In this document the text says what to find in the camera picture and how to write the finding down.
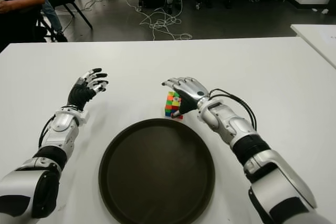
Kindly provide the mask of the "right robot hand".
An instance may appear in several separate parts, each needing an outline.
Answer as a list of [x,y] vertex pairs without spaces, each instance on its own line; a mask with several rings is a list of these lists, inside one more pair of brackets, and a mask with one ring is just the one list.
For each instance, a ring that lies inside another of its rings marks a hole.
[[195,78],[179,77],[170,78],[161,83],[173,89],[181,98],[180,108],[171,114],[172,118],[177,118],[190,111],[198,109],[198,103],[209,99],[208,90]]

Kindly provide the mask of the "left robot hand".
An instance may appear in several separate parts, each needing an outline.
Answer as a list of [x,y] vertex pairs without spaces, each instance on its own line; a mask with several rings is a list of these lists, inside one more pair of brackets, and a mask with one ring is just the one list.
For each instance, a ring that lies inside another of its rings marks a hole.
[[108,74],[103,73],[101,68],[91,69],[79,77],[69,92],[67,106],[83,111],[87,102],[98,93],[106,91],[109,83],[107,77]]

